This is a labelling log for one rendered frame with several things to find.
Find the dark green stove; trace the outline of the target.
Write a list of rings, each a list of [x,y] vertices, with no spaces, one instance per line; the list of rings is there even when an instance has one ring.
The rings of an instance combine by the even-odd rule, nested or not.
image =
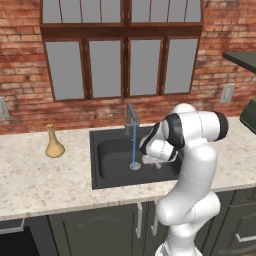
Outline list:
[[[250,100],[240,115],[241,123],[256,135],[256,98]]]

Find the black dishwasher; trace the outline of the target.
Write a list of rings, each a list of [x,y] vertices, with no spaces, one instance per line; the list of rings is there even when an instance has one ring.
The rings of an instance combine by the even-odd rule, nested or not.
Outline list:
[[[29,226],[24,231],[0,235],[0,256],[40,256]]]

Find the dark green range hood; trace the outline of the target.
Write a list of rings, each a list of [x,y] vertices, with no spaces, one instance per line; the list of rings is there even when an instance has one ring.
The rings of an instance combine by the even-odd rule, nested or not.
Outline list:
[[[256,74],[256,52],[224,52],[222,56],[232,63]]]

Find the brown wooden framed window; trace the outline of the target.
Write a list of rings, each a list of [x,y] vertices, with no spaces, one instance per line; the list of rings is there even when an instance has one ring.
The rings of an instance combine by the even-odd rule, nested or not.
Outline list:
[[[53,99],[189,94],[203,0],[40,0]]]

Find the grey wall switch plate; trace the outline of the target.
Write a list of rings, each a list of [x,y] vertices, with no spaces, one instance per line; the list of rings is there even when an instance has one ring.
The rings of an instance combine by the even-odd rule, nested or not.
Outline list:
[[[9,118],[9,111],[5,102],[5,99],[3,97],[0,97],[0,119],[6,119]]]

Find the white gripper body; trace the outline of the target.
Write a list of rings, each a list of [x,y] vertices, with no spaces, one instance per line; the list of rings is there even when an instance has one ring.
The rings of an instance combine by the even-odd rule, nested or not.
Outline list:
[[[154,165],[156,168],[161,168],[162,164],[166,162],[165,159],[162,158],[155,158],[149,155],[142,156],[142,162],[146,165]]]

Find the dark grey drawer front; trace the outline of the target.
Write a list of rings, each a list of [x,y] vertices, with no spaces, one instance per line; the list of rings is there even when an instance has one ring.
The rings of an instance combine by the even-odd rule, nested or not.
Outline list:
[[[232,206],[256,204],[256,187],[239,189],[231,200]]]
[[[256,255],[256,241],[239,243],[236,233],[241,237],[256,235],[256,204],[229,208],[212,256]]]

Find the dark grey cabinet door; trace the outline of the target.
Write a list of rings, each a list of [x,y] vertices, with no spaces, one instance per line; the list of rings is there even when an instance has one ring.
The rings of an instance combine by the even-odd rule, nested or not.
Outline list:
[[[142,207],[139,239],[137,203],[50,215],[59,256],[143,256],[147,204]]]
[[[221,202],[220,213],[210,219],[197,233],[195,238],[195,245],[203,256],[212,256],[212,250],[217,239],[220,228],[224,221],[228,206],[232,200],[234,192],[224,191],[218,192],[217,196]],[[145,226],[145,243],[144,243],[144,256],[155,256],[158,247],[164,242],[167,234],[168,227],[158,223],[157,234],[154,235],[152,227],[155,217],[155,202],[147,203],[147,224]]]

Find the tan ceramic vase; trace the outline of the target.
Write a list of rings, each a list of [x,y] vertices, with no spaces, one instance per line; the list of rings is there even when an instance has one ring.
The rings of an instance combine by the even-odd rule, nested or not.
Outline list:
[[[49,136],[48,146],[46,147],[45,154],[51,158],[58,158],[65,152],[65,147],[57,140],[54,125],[48,124],[46,126]]]

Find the grey wall outlet plate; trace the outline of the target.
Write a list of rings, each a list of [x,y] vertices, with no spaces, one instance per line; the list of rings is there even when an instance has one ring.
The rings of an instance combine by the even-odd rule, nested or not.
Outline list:
[[[222,90],[220,102],[221,103],[229,103],[232,99],[232,95],[234,92],[235,85],[234,84],[225,84]]]

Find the dark grey sink basin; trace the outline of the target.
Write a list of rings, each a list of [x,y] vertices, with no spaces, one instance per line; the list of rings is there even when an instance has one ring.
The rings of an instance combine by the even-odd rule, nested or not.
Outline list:
[[[180,158],[160,168],[142,162],[139,142],[149,131],[150,126],[137,128],[136,139],[123,128],[89,132],[93,190],[178,179]]]

